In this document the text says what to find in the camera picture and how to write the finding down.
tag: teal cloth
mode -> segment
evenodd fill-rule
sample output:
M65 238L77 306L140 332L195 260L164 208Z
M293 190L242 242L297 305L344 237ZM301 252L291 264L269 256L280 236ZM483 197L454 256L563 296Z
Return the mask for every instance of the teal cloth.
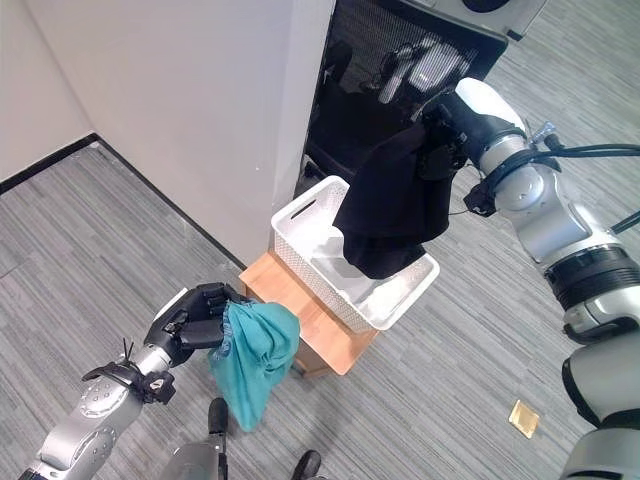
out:
M280 383L298 351L300 322L277 303L229 302L224 312L231 324L231 351L209 369L222 396L245 432L264 413L273 386Z

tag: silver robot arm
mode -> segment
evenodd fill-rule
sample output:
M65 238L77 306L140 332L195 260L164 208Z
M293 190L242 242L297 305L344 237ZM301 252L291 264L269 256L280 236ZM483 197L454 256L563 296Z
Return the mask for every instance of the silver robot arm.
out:
M551 155L536 162L522 120L491 87L466 78L435 105L432 118L452 127L486 176L467 206L511 221L565 310L565 333L587 345L564 362L562 377L578 413L597 430L580 439L561 478L639 478L640 268L567 197ZM553 152L562 156L558 145Z
M175 389L169 368L184 363L196 349L222 344L228 300L246 299L222 283L179 292L158 312L134 357L125 352L83 377L92 382L80 402L49 433L20 480L90 480L142 406L171 399Z
M171 359L147 345L133 359L142 375L164 372ZM36 460L20 480L88 480L102 467L117 438L138 418L143 400L134 390L99 377L76 408L47 436Z

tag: plastic basket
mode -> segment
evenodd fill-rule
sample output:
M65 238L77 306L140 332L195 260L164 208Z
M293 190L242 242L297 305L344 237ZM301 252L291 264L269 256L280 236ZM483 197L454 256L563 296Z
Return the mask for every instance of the plastic basket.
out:
M384 280L372 280L342 256L344 237L332 226L349 185L331 176L271 219L275 252L351 330L390 328L440 272L425 254Z

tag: gray carpet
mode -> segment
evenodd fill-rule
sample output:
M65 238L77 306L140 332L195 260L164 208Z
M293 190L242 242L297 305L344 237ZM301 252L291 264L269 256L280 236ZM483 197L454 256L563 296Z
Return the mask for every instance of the gray carpet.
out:
M488 82L533 125L554 121L567 145L640 143L639 24L633 0L552 0ZM563 161L563 178L611 224L640 207L637 162ZM462 171L452 210L474 180ZM0 225L0 472L17 478L83 373L115 358L123 336L140 341L183 285L237 285L239 272L102 149L4 194ZM640 259L640 229L621 238ZM561 308L501 218L453 217L429 250L440 277L346 377L290 376L257 431L231 436L231 478L286 479L307 448L336 480L557 477L589 430L560 381L575 348ZM215 395L204 356L173 373L172 402L145 409L97 478L154 479L204 436ZM541 415L532 440L507 423L517 398Z

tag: black cloth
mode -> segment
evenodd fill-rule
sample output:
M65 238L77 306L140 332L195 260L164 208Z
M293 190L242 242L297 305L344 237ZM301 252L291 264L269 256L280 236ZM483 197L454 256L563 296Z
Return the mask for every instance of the black cloth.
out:
M407 267L449 226L455 173L417 175L425 149L421 122L373 149L353 179L333 225L344 234L344 257L367 277L384 279Z

